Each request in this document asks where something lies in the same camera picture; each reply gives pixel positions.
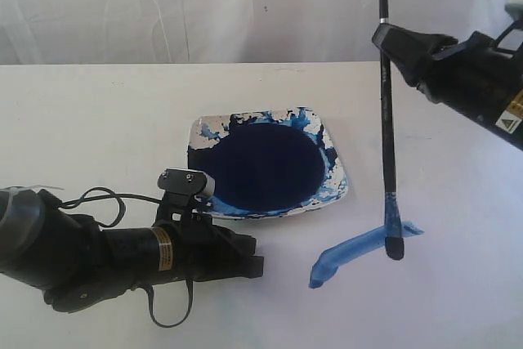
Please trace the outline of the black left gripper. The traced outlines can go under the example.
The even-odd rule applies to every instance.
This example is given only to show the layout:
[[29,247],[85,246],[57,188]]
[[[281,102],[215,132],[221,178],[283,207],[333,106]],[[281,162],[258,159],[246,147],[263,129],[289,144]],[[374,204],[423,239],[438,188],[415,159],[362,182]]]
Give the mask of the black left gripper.
[[[167,284],[188,278],[196,282],[264,275],[264,257],[256,256],[257,240],[219,226],[217,234],[207,218],[194,218],[192,200],[165,193],[154,221],[159,262],[154,282]],[[226,261],[224,271],[220,261]]]

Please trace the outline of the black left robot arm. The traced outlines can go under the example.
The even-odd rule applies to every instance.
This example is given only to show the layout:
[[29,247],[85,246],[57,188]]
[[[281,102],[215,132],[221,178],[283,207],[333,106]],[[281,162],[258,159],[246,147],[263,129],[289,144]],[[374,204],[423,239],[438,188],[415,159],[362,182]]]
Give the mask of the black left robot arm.
[[259,278],[264,260],[256,245],[168,198],[151,227],[105,229],[89,215],[61,211],[46,190],[1,191],[1,272],[42,291],[59,312],[128,290],[151,293],[157,284]]

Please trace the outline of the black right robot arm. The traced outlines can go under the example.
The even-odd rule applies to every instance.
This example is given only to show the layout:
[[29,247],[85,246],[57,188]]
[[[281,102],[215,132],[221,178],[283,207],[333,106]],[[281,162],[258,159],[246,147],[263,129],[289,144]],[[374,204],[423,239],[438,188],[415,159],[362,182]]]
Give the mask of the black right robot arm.
[[430,102],[443,104],[517,149],[522,147],[522,50],[475,31],[459,42],[388,23],[372,37],[405,83]]

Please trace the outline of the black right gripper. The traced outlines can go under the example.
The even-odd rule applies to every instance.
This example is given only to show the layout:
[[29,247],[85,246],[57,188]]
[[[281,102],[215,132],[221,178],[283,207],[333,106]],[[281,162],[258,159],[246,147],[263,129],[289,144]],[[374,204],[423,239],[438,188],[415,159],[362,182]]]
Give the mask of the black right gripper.
[[[465,42],[435,54],[422,86],[431,101],[471,120],[522,119],[522,47],[501,42],[522,30],[513,21],[497,38],[475,32]],[[431,64],[433,35],[380,24],[374,46],[400,71],[410,87],[420,84]]]

